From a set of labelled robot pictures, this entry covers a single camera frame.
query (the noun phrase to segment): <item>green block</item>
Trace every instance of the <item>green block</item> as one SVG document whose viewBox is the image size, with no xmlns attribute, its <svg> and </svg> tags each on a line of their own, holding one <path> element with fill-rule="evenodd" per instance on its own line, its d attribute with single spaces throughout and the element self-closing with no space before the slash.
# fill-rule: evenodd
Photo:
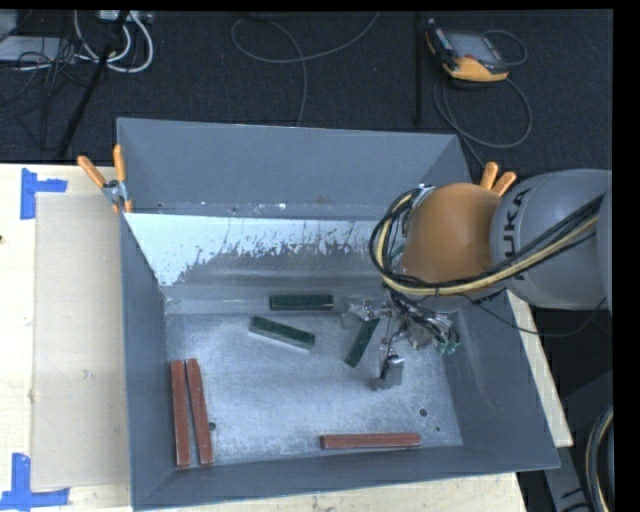
<svg viewBox="0 0 640 512">
<path fill-rule="evenodd" d="M 362 359 L 362 356 L 364 355 L 364 351 L 367 350 L 367 346 L 369 346 L 369 342 L 371 341 L 373 333 L 375 332 L 376 327 L 378 327 L 379 322 L 379 318 L 374 318 L 373 320 L 367 320 L 360 326 L 353 346 L 349 351 L 349 355 L 344 361 L 351 366 L 351 368 L 358 366 L 360 359 Z"/>
<path fill-rule="evenodd" d="M 316 335 L 313 333 L 274 322 L 261 316 L 254 316 L 251 319 L 249 331 L 307 350 L 311 349 L 316 340 Z"/>
<path fill-rule="evenodd" d="M 328 311 L 333 309 L 333 295 L 272 295 L 271 311 Z"/>
</svg>

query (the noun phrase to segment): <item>red wooden block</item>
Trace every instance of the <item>red wooden block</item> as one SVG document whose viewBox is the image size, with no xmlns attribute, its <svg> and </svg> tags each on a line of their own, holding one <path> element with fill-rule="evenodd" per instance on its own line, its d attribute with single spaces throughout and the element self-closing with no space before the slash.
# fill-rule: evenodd
<svg viewBox="0 0 640 512">
<path fill-rule="evenodd" d="M 176 440 L 176 465 L 191 465 L 189 450 L 189 396 L 184 361 L 171 361 L 171 391 L 173 398 L 173 428 Z"/>
<path fill-rule="evenodd" d="M 407 448 L 422 443 L 420 434 L 414 432 L 376 434 L 329 434 L 320 436 L 323 450 L 352 448 Z"/>
<path fill-rule="evenodd" d="M 186 364 L 200 465 L 210 466 L 213 464 L 213 446 L 211 444 L 211 435 L 209 434 L 209 417 L 207 416 L 207 404 L 204 398 L 200 365 L 197 359 L 187 359 Z"/>
</svg>

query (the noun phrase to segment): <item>bin floor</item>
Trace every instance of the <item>bin floor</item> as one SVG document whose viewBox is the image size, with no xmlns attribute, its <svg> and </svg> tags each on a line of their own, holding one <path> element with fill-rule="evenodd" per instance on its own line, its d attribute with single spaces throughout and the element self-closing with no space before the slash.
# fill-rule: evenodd
<svg viewBox="0 0 640 512">
<path fill-rule="evenodd" d="M 166 315 L 169 359 L 200 363 L 216 465 L 347 453 L 321 450 L 323 434 L 417 432 L 423 447 L 461 444 L 433 347 L 394 343 L 405 358 L 403 382 L 376 391 L 370 380 L 380 373 L 386 319 L 351 368 L 344 361 L 355 331 L 338 314 L 264 316 L 313 332 L 311 350 L 249 332 L 251 315 Z"/>
</svg>

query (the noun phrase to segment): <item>black floor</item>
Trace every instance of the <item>black floor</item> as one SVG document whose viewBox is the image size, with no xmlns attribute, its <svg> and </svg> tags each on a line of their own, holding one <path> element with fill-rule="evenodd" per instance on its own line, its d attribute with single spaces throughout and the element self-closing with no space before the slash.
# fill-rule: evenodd
<svg viewBox="0 0 640 512">
<path fill-rule="evenodd" d="M 20 16 L 17 35 L 62 36 L 71 50 L 78 48 L 73 11 L 25 9 Z M 524 58 L 511 68 L 512 86 L 448 87 L 443 98 L 435 60 L 425 54 L 416 61 L 416 21 L 423 26 L 429 18 L 451 29 L 493 31 L 505 60 Z M 96 52 L 109 40 L 111 25 L 98 22 L 95 11 L 80 11 L 78 25 Z M 149 48 L 143 32 L 128 26 L 131 51 L 113 64 L 135 69 Z M 74 113 L 95 63 L 76 60 L 39 71 L 3 63 L 0 161 L 72 163 L 86 154 L 111 164 L 118 117 L 453 133 L 440 111 L 446 99 L 458 128 L 477 139 L 463 139 L 476 182 L 487 160 L 519 179 L 612 168 L 610 9 L 429 11 L 417 18 L 413 11 L 154 11 L 145 26 L 153 41 L 151 65 L 138 73 L 107 69 L 77 125 Z M 117 50 L 123 44 L 117 38 Z M 546 332 L 570 332 L 590 313 L 534 312 Z M 561 398 L 612 370 L 610 331 L 611 316 L 600 311 L 572 336 L 543 339 Z M 579 462 L 582 454 L 574 455 Z M 553 510 L 542 473 L 520 478 L 530 510 Z"/>
</svg>

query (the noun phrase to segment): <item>cable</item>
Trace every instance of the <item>cable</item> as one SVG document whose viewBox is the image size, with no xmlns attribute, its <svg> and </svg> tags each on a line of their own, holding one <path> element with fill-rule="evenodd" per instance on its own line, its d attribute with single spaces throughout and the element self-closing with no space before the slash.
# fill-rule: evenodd
<svg viewBox="0 0 640 512">
<path fill-rule="evenodd" d="M 44 96 L 44 101 L 42 103 L 42 108 L 40 112 L 40 146 L 39 147 L 40 147 L 40 153 L 41 153 L 40 154 L 41 160 L 44 160 L 42 152 L 48 149 L 46 145 L 47 145 L 47 135 L 48 135 L 48 128 L 49 128 L 49 111 L 51 107 L 51 99 L 53 96 L 53 90 L 55 87 L 56 78 L 58 77 L 58 71 L 60 70 L 61 63 L 64 63 L 65 61 L 65 58 L 66 58 L 65 52 L 70 48 L 70 45 L 68 43 L 65 45 L 62 44 L 62 42 L 64 41 L 64 34 L 66 33 L 68 21 L 69 21 L 68 18 L 65 17 L 62 23 L 62 27 L 60 29 L 60 38 L 58 40 L 58 51 L 56 52 L 56 57 L 54 59 L 55 64 L 53 65 L 53 74 L 49 70 L 47 72 L 44 83 L 42 84 L 42 94 Z M 48 85 L 47 82 L 49 81 L 50 76 L 52 76 L 51 83 L 50 85 Z"/>
<path fill-rule="evenodd" d="M 415 277 L 394 274 L 385 264 L 385 254 L 389 242 L 390 227 L 395 218 L 397 218 L 407 208 L 412 207 L 412 200 L 421 192 L 421 190 L 422 189 L 420 188 L 414 189 L 394 201 L 387 214 L 374 228 L 369 240 L 369 252 L 371 259 L 376 268 L 382 274 L 382 279 L 385 284 L 396 291 L 408 295 L 456 295 L 492 285 L 500 280 L 523 272 L 533 265 L 540 263 L 546 258 L 549 258 L 553 254 L 559 252 L 561 249 L 566 248 L 568 244 L 576 241 L 576 239 L 578 239 L 582 234 L 591 230 L 596 225 L 598 219 L 597 214 L 593 211 L 589 212 L 588 215 L 585 214 L 584 218 L 576 220 L 576 225 L 572 225 L 570 229 L 564 229 L 563 232 L 560 233 L 561 236 L 556 236 L 549 245 L 506 268 L 497 271 L 489 271 L 484 275 L 467 280 L 446 283 L 425 283 Z"/>
<path fill-rule="evenodd" d="M 607 441 L 607 476 L 609 478 L 609 485 L 611 486 L 611 495 L 615 497 L 616 494 L 616 462 L 615 462 L 615 441 L 613 438 L 613 423 L 609 428 L 609 439 Z"/>
<path fill-rule="evenodd" d="M 78 23 L 78 10 L 77 9 L 73 10 L 73 25 L 74 25 L 74 28 L 75 28 L 75 31 L 76 31 L 76 35 L 78 36 L 78 39 L 80 39 L 81 47 L 89 54 L 89 57 L 87 57 L 86 55 L 82 55 L 82 54 L 78 53 L 78 54 L 76 54 L 76 57 L 78 57 L 79 59 L 83 59 L 83 60 L 90 60 L 92 62 L 98 62 L 100 60 L 100 57 L 98 56 L 97 53 L 95 53 L 91 49 L 91 47 L 87 43 L 82 31 L 80 30 L 80 25 Z M 127 29 L 126 26 L 122 27 L 122 32 L 124 33 L 125 38 L 127 40 L 126 46 L 125 46 L 124 50 L 122 50 L 122 52 L 119 55 L 115 55 L 115 56 L 110 57 L 109 59 L 107 59 L 108 63 L 116 62 L 116 61 L 126 57 L 126 55 L 129 53 L 129 49 L 131 48 L 131 34 L 129 33 L 129 29 Z"/>
<path fill-rule="evenodd" d="M 506 30 L 499 30 L 499 29 L 492 29 L 492 30 L 487 30 L 487 31 L 483 32 L 483 35 L 485 35 L 485 36 L 488 36 L 488 35 L 491 35 L 491 34 L 501 34 L 503 36 L 510 37 L 516 43 L 518 43 L 520 45 L 520 48 L 522 49 L 522 53 L 523 53 L 522 58 L 520 60 L 513 61 L 513 62 L 505 62 L 505 64 L 507 66 L 510 66 L 510 67 L 519 66 L 521 64 L 524 64 L 524 62 L 529 58 L 529 52 L 527 51 L 527 47 L 525 46 L 525 44 L 522 42 L 521 39 L 516 37 L 511 32 L 508 32 Z"/>
<path fill-rule="evenodd" d="M 523 64 L 528 59 L 529 55 L 528 55 L 527 47 L 518 37 L 516 37 L 511 32 L 507 32 L 506 30 L 496 29 L 496 30 L 487 30 L 486 32 L 483 33 L 484 36 L 487 36 L 490 34 L 502 34 L 502 35 L 508 36 L 520 45 L 523 52 L 523 57 L 518 61 L 505 62 L 506 65 L 511 67 L 518 66 L 520 64 Z M 458 124 L 453 114 L 453 111 L 451 110 L 451 106 L 449 104 L 449 98 L 447 96 L 447 83 L 444 81 L 442 75 L 439 75 L 437 77 L 433 86 L 433 100 L 436 105 L 436 109 L 438 110 L 440 115 L 444 118 L 444 120 L 447 122 L 447 124 L 449 124 L 449 126 L 451 126 L 458 133 L 458 135 L 460 136 L 460 139 L 465 143 L 471 155 L 476 159 L 476 161 L 483 168 L 486 162 L 484 162 L 480 158 L 478 153 L 475 151 L 475 149 L 471 145 L 471 142 L 475 142 L 480 146 L 484 146 L 492 149 L 511 149 L 522 144 L 529 137 L 531 130 L 533 128 L 533 113 L 531 110 L 531 105 L 526 95 L 512 80 L 507 78 L 504 81 L 515 90 L 518 97 L 521 99 L 522 103 L 524 104 L 526 109 L 526 114 L 527 114 L 527 122 L 526 122 L 524 133 L 516 141 L 510 142 L 510 143 L 504 143 L 504 144 L 498 144 L 498 143 L 482 140 L 479 137 L 475 137 L 471 135 L 469 132 L 463 130 Z M 442 97 L 442 102 L 444 103 L 444 106 L 439 99 L 438 90 L 440 90 L 440 96 Z"/>
<path fill-rule="evenodd" d="M 64 88 L 65 88 L 64 84 L 58 84 L 57 88 L 54 91 L 54 95 L 57 94 L 58 92 L 60 92 Z M 23 110 L 21 110 L 20 112 L 13 112 L 13 111 L 11 111 L 11 109 L 7 108 L 7 110 L 9 110 L 9 112 L 11 112 L 11 115 L 8 116 L 8 117 L 4 117 L 4 118 L 0 119 L 0 124 L 5 123 L 5 122 L 10 121 L 10 120 L 15 119 L 15 118 L 19 118 L 20 116 L 24 116 L 26 114 L 29 114 L 30 112 L 32 112 L 36 108 L 40 107 L 42 105 L 43 101 L 44 100 L 41 100 L 41 101 L 36 102 L 36 103 L 34 103 L 32 105 L 29 105 L 29 106 L 25 107 Z"/>
<path fill-rule="evenodd" d="M 453 327 L 449 327 L 446 334 L 434 321 L 434 317 L 437 313 L 431 310 L 427 310 L 419 305 L 416 301 L 398 294 L 393 290 L 387 288 L 391 302 L 400 310 L 403 314 L 407 315 L 416 324 L 424 327 L 431 335 L 437 340 L 440 347 L 456 346 L 460 342 L 460 334 Z"/>
<path fill-rule="evenodd" d="M 503 293 L 504 291 L 506 291 L 506 288 L 503 288 L 502 290 L 500 290 L 500 293 Z M 550 333 L 546 333 L 546 332 L 540 332 L 540 331 L 532 331 L 531 329 L 526 329 L 524 327 L 520 327 L 519 325 L 514 324 L 513 322 L 510 322 L 509 320 L 507 320 L 505 318 L 502 318 L 500 315 L 494 313 L 490 309 L 485 308 L 477 300 L 474 300 L 471 297 L 468 297 L 467 295 L 464 295 L 462 293 L 459 294 L 459 295 L 464 297 L 465 299 L 467 299 L 474 306 L 480 308 L 485 313 L 491 315 L 493 318 L 495 318 L 496 320 L 499 320 L 500 322 L 508 325 L 509 327 L 517 329 L 518 331 L 521 331 L 521 332 L 526 332 L 527 334 L 534 334 L 534 335 L 536 335 L 536 336 L 538 336 L 540 338 L 568 338 L 568 337 L 571 337 L 571 336 L 574 336 L 574 335 L 578 334 L 579 332 L 583 331 L 593 321 L 593 318 L 596 316 L 596 314 L 600 310 L 600 307 L 605 303 L 605 300 L 606 300 L 606 299 L 602 299 L 598 303 L 598 305 L 595 307 L 595 309 L 593 311 L 591 311 L 589 316 L 578 327 L 576 327 L 575 329 L 572 329 L 571 331 L 566 331 L 566 332 L 556 332 L 556 333 L 551 333 L 550 332 Z"/>
<path fill-rule="evenodd" d="M 236 39 L 235 36 L 235 30 L 236 28 L 241 24 L 244 23 L 245 21 L 247 21 L 244 18 L 241 18 L 239 20 L 237 20 L 233 26 L 231 27 L 231 39 L 233 41 L 234 46 L 240 50 L 242 53 L 244 53 L 247 57 L 251 57 L 252 59 L 256 59 L 259 60 L 261 62 L 267 62 L 269 64 L 292 64 L 295 62 L 301 62 L 301 61 L 309 61 L 312 59 L 318 59 L 320 57 L 326 57 L 327 55 L 331 55 L 332 53 L 336 53 L 339 52 L 341 50 L 344 50 L 345 48 L 348 48 L 349 46 L 351 46 L 352 44 L 354 44 L 355 42 L 357 42 L 358 40 L 360 40 L 362 37 L 364 37 L 367 32 L 369 32 L 369 30 L 371 30 L 371 27 L 373 26 L 373 24 L 376 22 L 376 20 L 378 19 L 378 16 L 380 16 L 380 11 L 377 11 L 374 16 L 373 19 L 369 22 L 369 24 L 362 30 L 362 32 L 360 32 L 356 37 L 354 37 L 353 39 L 351 39 L 351 41 L 348 41 L 340 46 L 337 46 L 335 48 L 332 48 L 330 50 L 326 50 L 323 52 L 319 52 L 319 53 L 315 53 L 312 55 L 303 55 L 301 57 L 297 57 L 295 59 L 269 59 L 269 58 L 265 58 L 265 57 L 260 57 L 259 55 L 256 55 L 254 53 L 251 53 L 247 50 L 245 50 L 244 48 L 242 48 L 242 46 L 240 46 L 240 44 L 238 43 L 238 40 Z"/>
<path fill-rule="evenodd" d="M 326 57 L 327 55 L 331 55 L 332 53 L 339 52 L 339 51 L 344 50 L 345 48 L 348 48 L 349 46 L 353 45 L 359 39 L 364 37 L 367 34 L 367 32 L 369 32 L 369 30 L 371 29 L 371 27 L 373 26 L 375 21 L 378 19 L 378 16 L 380 16 L 380 11 L 377 11 L 375 13 L 375 15 L 373 16 L 373 19 L 362 30 L 362 32 L 360 32 L 356 37 L 354 37 L 353 39 L 351 39 L 347 43 L 342 44 L 340 46 L 337 46 L 335 48 L 332 48 L 330 50 L 326 50 L 326 51 L 323 51 L 323 52 L 315 53 L 315 54 L 312 54 L 312 55 L 304 55 L 302 53 L 302 49 L 300 48 L 300 46 L 296 42 L 296 40 L 293 37 L 293 35 L 290 32 L 288 32 L 279 23 L 276 23 L 275 21 L 272 21 L 270 18 L 260 19 L 260 18 L 251 17 L 251 16 L 249 17 L 249 21 L 259 21 L 259 22 L 263 22 L 263 23 L 264 23 L 264 21 L 267 21 L 270 25 L 274 26 L 275 28 L 280 30 L 282 33 L 284 33 L 289 38 L 289 40 L 291 41 L 291 43 L 295 47 L 296 51 L 298 52 L 298 57 L 296 57 L 294 59 L 271 59 L 271 58 L 261 57 L 259 55 L 256 55 L 254 53 L 249 52 L 248 50 L 245 50 L 240 45 L 240 43 L 238 42 L 238 40 L 236 38 L 236 30 L 237 30 L 238 26 L 240 26 L 242 23 L 247 21 L 245 18 L 240 18 L 239 20 L 236 20 L 234 22 L 234 24 L 232 25 L 232 27 L 231 27 L 231 40 L 232 40 L 234 46 L 240 52 L 242 52 L 247 57 L 250 57 L 252 59 L 258 60 L 260 62 L 266 62 L 268 64 L 293 64 L 293 63 L 299 62 L 302 65 L 302 77 L 303 77 L 302 99 L 300 101 L 300 109 L 299 109 L 299 113 L 298 113 L 298 118 L 296 120 L 296 126 L 300 126 L 300 124 L 302 123 L 303 115 L 304 115 L 304 108 L 305 108 L 305 105 L 306 105 L 306 102 L 307 102 L 307 83 L 308 83 L 308 78 L 307 78 L 306 62 L 309 61 L 309 60 L 312 60 L 312 59 L 317 59 L 317 58 L 320 58 L 320 57 Z"/>
<path fill-rule="evenodd" d="M 607 434 L 612 423 L 613 405 L 610 405 L 594 423 L 587 442 L 585 458 L 587 485 L 589 493 L 591 494 L 591 501 L 595 512 L 608 512 L 609 510 L 604 495 L 602 494 L 602 487 L 600 486 L 600 477 L 598 475 L 598 452 L 600 450 L 602 440 Z"/>
<path fill-rule="evenodd" d="M 436 109 L 438 110 L 438 112 L 440 112 L 440 115 L 444 118 L 447 124 L 449 124 L 449 126 L 451 126 L 458 133 L 462 141 L 466 144 L 467 148 L 469 149 L 469 151 L 471 152 L 471 154 L 477 160 L 477 162 L 480 164 L 481 167 L 484 167 L 486 162 L 482 161 L 482 159 L 478 156 L 477 152 L 471 146 L 470 141 L 475 142 L 481 146 L 485 146 L 492 149 L 511 149 L 522 144 L 529 137 L 529 135 L 531 134 L 531 130 L 533 129 L 533 112 L 532 112 L 531 104 L 529 103 L 529 100 L 525 96 L 522 89 L 520 89 L 513 82 L 513 80 L 510 80 L 507 78 L 504 81 L 516 91 L 516 93 L 522 100 L 522 103 L 524 104 L 525 110 L 527 113 L 527 122 L 526 122 L 524 133 L 517 140 L 515 140 L 514 142 L 508 142 L 503 144 L 482 140 L 478 137 L 475 137 L 474 135 L 471 135 L 469 132 L 463 130 L 458 124 L 455 118 L 455 115 L 451 110 L 451 105 L 449 103 L 449 98 L 447 96 L 447 82 L 445 82 L 443 76 L 439 75 L 438 78 L 436 78 L 436 81 L 433 85 L 433 100 L 436 105 Z M 441 104 L 438 98 L 438 89 L 440 89 L 440 95 L 442 96 L 442 101 L 444 102 L 444 106 Z"/>
<path fill-rule="evenodd" d="M 22 52 L 20 54 L 20 56 L 18 57 L 17 61 L 16 61 L 16 67 L 15 69 L 17 71 L 40 71 L 40 70 L 44 70 L 44 69 L 50 69 L 54 64 L 60 64 L 62 63 L 63 65 L 67 65 L 69 64 L 69 62 L 71 62 L 72 58 L 73 58 L 73 54 L 71 52 L 69 52 L 68 50 L 70 48 L 72 48 L 73 46 L 71 45 L 71 43 L 67 43 L 64 46 L 60 46 L 62 43 L 62 39 L 63 37 L 60 37 L 60 41 L 58 42 L 58 51 L 56 53 L 55 58 L 51 58 L 48 55 L 46 55 L 45 53 L 43 53 L 43 51 L 34 51 L 34 50 L 29 50 L 26 52 Z M 43 60 L 44 62 L 40 63 L 36 63 L 35 65 L 32 66 L 22 66 L 21 62 L 22 59 L 24 59 L 25 57 L 28 56 L 38 56 L 40 57 L 41 60 Z"/>
<path fill-rule="evenodd" d="M 604 325 L 598 322 L 595 318 L 593 319 L 593 325 L 595 325 L 598 329 L 600 329 L 603 333 L 605 333 L 610 338 L 613 336 L 613 333 L 607 329 Z"/>
<path fill-rule="evenodd" d="M 125 49 L 120 52 L 118 55 L 115 55 L 113 57 L 109 57 L 107 59 L 107 67 L 109 69 L 111 69 L 112 71 L 117 71 L 118 73 L 140 73 L 141 71 L 144 71 L 145 69 L 147 69 L 151 63 L 153 62 L 153 55 L 154 55 L 154 46 L 153 46 L 153 40 L 151 38 L 151 34 L 149 33 L 149 31 L 147 30 L 147 27 L 144 26 L 144 23 L 142 23 L 142 21 L 140 21 L 140 17 L 138 16 L 137 13 L 131 11 L 129 13 L 129 17 L 133 20 L 133 22 L 137 25 L 137 27 L 140 29 L 140 31 L 142 32 L 142 34 L 144 35 L 145 38 L 145 42 L 147 44 L 147 58 L 144 61 L 143 64 L 141 64 L 138 67 L 121 67 L 121 66 L 117 66 L 115 64 L 113 64 L 116 61 L 119 61 L 121 59 L 123 59 L 125 56 L 127 56 L 127 54 L 129 53 L 129 50 L 131 49 L 131 34 L 129 33 L 129 30 L 127 29 L 126 26 L 122 27 L 122 31 L 126 37 L 127 43 L 125 46 Z M 98 63 L 100 60 L 100 57 L 98 56 L 98 54 L 96 52 L 94 52 L 91 47 L 89 46 L 89 44 L 86 42 L 85 37 L 82 33 L 82 31 L 80 30 L 80 25 L 78 23 L 78 11 L 77 9 L 75 9 L 73 11 L 73 20 L 74 20 L 74 27 L 75 27 L 75 31 L 76 31 L 76 35 L 78 36 L 78 38 L 81 41 L 81 47 L 84 51 L 86 51 L 89 54 L 89 57 L 87 57 L 86 55 L 82 55 L 82 54 L 77 54 L 76 56 L 80 59 L 84 59 L 84 60 L 90 60 L 94 63 Z"/>
<path fill-rule="evenodd" d="M 73 48 L 73 45 L 71 43 L 68 43 L 65 48 Z M 45 62 L 42 64 L 37 64 L 35 66 L 22 66 L 21 65 L 22 59 L 24 59 L 29 55 L 37 55 Z M 87 80 L 75 75 L 74 73 L 71 73 L 70 71 L 67 71 L 66 68 L 73 62 L 73 59 L 67 58 L 64 55 L 61 58 L 64 62 L 62 62 L 61 65 L 58 67 L 58 71 L 62 73 L 64 76 L 66 76 L 67 78 L 69 78 L 71 81 L 79 85 L 87 85 L 88 83 Z M 38 71 L 38 70 L 49 69 L 53 64 L 55 64 L 55 60 L 42 52 L 26 51 L 26 52 L 23 52 L 18 57 L 15 64 L 15 69 L 17 71 Z"/>
<path fill-rule="evenodd" d="M 405 276 L 403 274 L 400 274 L 400 275 L 393 274 L 392 265 L 388 263 L 388 260 L 390 261 L 393 260 L 397 252 L 396 249 L 393 249 L 393 243 L 389 247 L 389 250 L 391 250 L 391 255 L 387 257 L 388 259 L 384 258 L 382 261 L 383 264 L 379 265 L 374 256 L 374 253 L 375 253 L 374 239 L 376 238 L 378 232 L 380 231 L 380 229 L 382 228 L 382 225 L 385 222 L 390 221 L 393 224 L 394 222 L 397 222 L 397 219 L 400 219 L 400 223 L 403 226 L 403 236 L 405 236 L 406 238 L 407 236 L 406 221 L 407 221 L 407 218 L 409 217 L 409 214 L 411 213 L 411 210 L 413 210 L 414 208 L 417 208 L 419 204 L 424 200 L 426 195 L 430 193 L 434 188 L 435 187 L 425 187 L 425 188 L 418 187 L 413 191 L 410 191 L 408 193 L 409 195 L 411 195 L 410 201 L 404 203 L 403 205 L 400 205 L 400 201 L 403 199 L 402 196 L 396 199 L 387 210 L 387 213 L 385 214 L 383 219 L 376 225 L 376 227 L 372 232 L 372 236 L 369 240 L 369 251 L 370 251 L 370 254 L 372 255 L 374 264 L 376 264 L 376 268 L 378 268 L 378 270 L 381 273 L 389 277 L 393 277 L 398 282 L 429 286 L 428 283 L 425 283 L 417 278 Z M 520 258 L 526 256 L 530 251 L 534 250 L 542 242 L 546 242 L 546 241 L 555 242 L 556 240 L 560 239 L 562 236 L 570 233 L 571 230 L 574 227 L 578 226 L 584 219 L 598 212 L 600 208 L 600 204 L 602 203 L 602 199 L 603 199 L 603 196 L 596 197 L 595 199 L 589 201 L 588 203 L 581 206 L 571 214 L 565 216 L 561 221 L 557 222 L 556 224 L 551 226 L 549 229 L 547 229 L 545 232 L 543 232 L 542 234 L 534 238 L 532 241 L 522 246 L 512 256 L 506 258 L 498 265 L 495 265 L 491 269 L 491 271 L 495 272 L 497 270 L 507 267 L 508 265 L 511 265 L 512 263 L 518 261 Z M 386 240 L 383 243 L 384 243 L 383 252 L 386 254 L 388 252 L 388 249 L 387 249 L 388 243 Z M 476 277 L 472 279 L 466 279 L 466 280 L 460 279 L 456 281 L 439 283 L 439 285 L 442 286 L 445 284 L 468 283 L 468 282 L 471 282 L 473 279 L 476 279 Z"/>
<path fill-rule="evenodd" d="M 27 126 L 27 124 L 24 122 L 24 120 L 22 119 L 22 115 L 24 115 L 25 112 L 22 113 L 16 113 L 14 112 L 10 105 L 9 102 L 4 98 L 4 96 L 2 95 L 2 92 L 0 92 L 0 100 L 3 101 L 3 106 L 9 111 L 9 113 L 11 114 L 8 117 L 5 117 L 3 119 L 0 119 L 0 124 L 6 122 L 6 121 L 10 121 L 12 119 L 17 119 L 18 123 L 20 124 L 20 126 L 22 126 L 22 129 L 26 132 L 27 136 L 31 139 L 31 141 L 38 146 L 40 144 L 40 141 L 38 140 L 38 138 L 33 135 L 33 133 L 31 133 L 31 130 L 29 129 L 29 127 Z M 44 100 L 42 102 L 40 102 L 38 105 L 33 106 L 32 108 L 30 108 L 29 110 L 33 110 L 35 108 L 37 108 L 38 106 L 40 106 L 42 103 L 44 103 Z"/>
<path fill-rule="evenodd" d="M 15 103 L 15 101 L 17 101 L 17 99 L 22 96 L 22 94 L 28 89 L 29 85 L 31 85 L 31 82 L 33 82 L 33 79 L 36 77 L 36 74 L 33 73 L 30 77 L 29 80 L 27 80 L 27 83 L 24 84 L 22 86 L 22 89 L 20 89 L 13 98 L 11 98 L 10 100 L 7 99 L 3 99 L 4 104 L 0 105 L 3 107 L 7 107 L 8 105 L 10 105 L 11 103 Z"/>
<path fill-rule="evenodd" d="M 127 18 L 129 17 L 129 14 L 130 14 L 130 11 L 128 9 L 120 10 L 116 17 L 115 24 L 108 31 L 109 39 L 107 40 L 107 43 L 104 45 L 104 48 L 102 49 L 102 54 L 100 55 L 100 60 L 98 61 L 97 66 L 95 67 L 95 69 L 93 70 L 93 73 L 91 74 L 91 80 L 89 81 L 89 85 L 87 85 L 84 91 L 84 94 L 80 99 L 80 103 L 78 103 L 78 106 L 75 108 L 71 116 L 71 119 L 69 121 L 69 124 L 67 125 L 67 128 L 65 129 L 65 132 L 62 135 L 62 139 L 60 141 L 60 146 L 58 148 L 58 153 L 57 153 L 57 158 L 59 160 L 62 160 L 65 157 L 67 149 L 69 148 L 71 144 L 71 140 L 73 139 L 73 136 L 76 130 L 78 129 L 78 125 L 80 124 L 80 121 L 87 108 L 87 105 L 89 104 L 91 96 L 93 95 L 93 92 L 100 81 L 100 77 L 102 76 L 107 66 L 107 60 L 115 47 L 118 33 L 120 30 L 122 30 L 122 27 L 124 27 L 124 24 L 126 23 Z"/>
<path fill-rule="evenodd" d="M 591 512 L 591 507 L 587 503 L 576 503 L 574 505 L 569 505 L 567 508 L 562 509 L 560 512 L 577 512 L 578 510 L 586 510 L 587 512 Z"/>
</svg>

